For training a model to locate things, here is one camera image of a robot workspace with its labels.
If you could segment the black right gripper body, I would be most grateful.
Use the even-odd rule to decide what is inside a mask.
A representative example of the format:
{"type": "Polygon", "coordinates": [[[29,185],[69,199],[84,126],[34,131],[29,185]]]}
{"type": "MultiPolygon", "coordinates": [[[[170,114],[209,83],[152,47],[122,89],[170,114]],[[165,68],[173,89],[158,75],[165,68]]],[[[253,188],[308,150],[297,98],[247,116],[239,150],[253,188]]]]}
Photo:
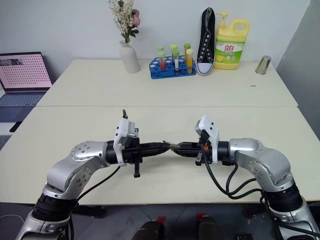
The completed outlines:
{"type": "Polygon", "coordinates": [[[205,157],[208,164],[212,164],[212,144],[209,141],[209,134],[205,130],[200,131],[197,147],[199,148],[199,153],[197,154],[195,164],[197,166],[204,164],[205,157]]]}

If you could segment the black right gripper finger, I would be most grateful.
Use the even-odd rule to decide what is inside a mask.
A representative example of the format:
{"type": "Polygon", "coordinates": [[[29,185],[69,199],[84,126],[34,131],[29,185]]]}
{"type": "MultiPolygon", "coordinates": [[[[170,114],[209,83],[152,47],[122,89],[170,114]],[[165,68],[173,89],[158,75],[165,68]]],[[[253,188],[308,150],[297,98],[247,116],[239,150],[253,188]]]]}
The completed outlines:
{"type": "Polygon", "coordinates": [[[183,141],[178,144],[180,150],[199,150],[200,146],[197,142],[183,141]]]}
{"type": "Polygon", "coordinates": [[[199,150],[192,150],[192,149],[178,149],[175,151],[177,155],[186,157],[186,158],[197,158],[199,154],[199,150]]]}

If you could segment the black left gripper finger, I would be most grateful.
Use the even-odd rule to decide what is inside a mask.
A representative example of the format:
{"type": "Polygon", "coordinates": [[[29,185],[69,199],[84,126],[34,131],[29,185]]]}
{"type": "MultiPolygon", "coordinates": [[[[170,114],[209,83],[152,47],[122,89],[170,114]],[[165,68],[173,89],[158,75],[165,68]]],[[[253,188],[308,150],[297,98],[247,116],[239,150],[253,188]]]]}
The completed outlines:
{"type": "Polygon", "coordinates": [[[167,152],[170,149],[171,149],[170,147],[169,148],[167,147],[146,148],[140,151],[140,156],[142,158],[157,156],[167,152]]]}
{"type": "Polygon", "coordinates": [[[171,144],[167,142],[148,142],[148,143],[141,143],[140,148],[147,149],[147,148],[171,148],[171,144]]]}

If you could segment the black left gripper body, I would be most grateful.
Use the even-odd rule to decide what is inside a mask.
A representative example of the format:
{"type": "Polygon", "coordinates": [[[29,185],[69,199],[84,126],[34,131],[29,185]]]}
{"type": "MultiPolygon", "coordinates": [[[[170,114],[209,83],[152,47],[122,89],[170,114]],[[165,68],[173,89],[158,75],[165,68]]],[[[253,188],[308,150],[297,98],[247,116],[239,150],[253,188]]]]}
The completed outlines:
{"type": "Polygon", "coordinates": [[[123,159],[126,163],[134,165],[134,178],[139,178],[140,174],[140,164],[143,162],[143,158],[140,152],[140,138],[139,129],[134,128],[133,134],[129,134],[124,141],[124,154],[123,159]]]}

